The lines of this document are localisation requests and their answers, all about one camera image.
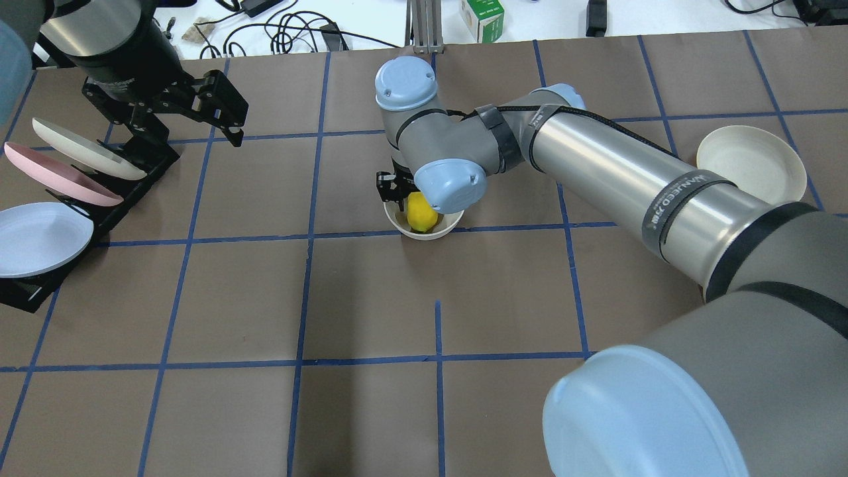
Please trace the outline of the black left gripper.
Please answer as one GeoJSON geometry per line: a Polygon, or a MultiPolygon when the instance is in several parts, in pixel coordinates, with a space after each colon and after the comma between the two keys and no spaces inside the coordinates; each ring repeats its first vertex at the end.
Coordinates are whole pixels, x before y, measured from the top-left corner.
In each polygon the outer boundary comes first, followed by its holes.
{"type": "Polygon", "coordinates": [[[159,114],[181,115],[215,127],[233,147],[243,142],[249,104],[220,70],[209,70],[202,78],[185,74],[150,97],[114,99],[91,78],[83,84],[82,93],[106,120],[151,144],[163,144],[170,135],[159,114]]]}

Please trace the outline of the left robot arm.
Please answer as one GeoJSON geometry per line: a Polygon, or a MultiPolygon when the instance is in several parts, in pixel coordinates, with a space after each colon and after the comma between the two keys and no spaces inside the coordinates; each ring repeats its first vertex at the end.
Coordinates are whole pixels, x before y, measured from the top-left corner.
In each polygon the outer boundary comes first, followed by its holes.
{"type": "Polygon", "coordinates": [[[3,1],[2,120],[25,90],[40,37],[87,74],[83,93],[110,122],[152,144],[161,114],[181,115],[242,144],[248,102],[220,70],[187,73],[154,20],[154,1],[3,1]]]}

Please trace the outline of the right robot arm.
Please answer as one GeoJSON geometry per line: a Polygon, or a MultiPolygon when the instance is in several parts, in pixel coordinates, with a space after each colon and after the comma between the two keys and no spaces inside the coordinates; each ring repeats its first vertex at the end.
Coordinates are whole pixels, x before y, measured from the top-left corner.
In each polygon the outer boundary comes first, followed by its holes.
{"type": "Polygon", "coordinates": [[[585,109],[560,83],[449,118],[430,63],[376,73],[400,184],[444,214],[522,161],[702,286],[705,303],[551,387],[557,476],[845,476],[846,220],[771,205],[585,109]]]}

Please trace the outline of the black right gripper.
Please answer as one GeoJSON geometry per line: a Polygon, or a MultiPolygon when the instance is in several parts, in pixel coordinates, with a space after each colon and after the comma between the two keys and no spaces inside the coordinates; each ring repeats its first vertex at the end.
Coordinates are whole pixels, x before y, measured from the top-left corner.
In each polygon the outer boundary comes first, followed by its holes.
{"type": "Polygon", "coordinates": [[[394,202],[401,212],[406,212],[407,199],[416,192],[411,169],[392,160],[393,170],[376,172],[376,188],[382,202],[394,202]]]}

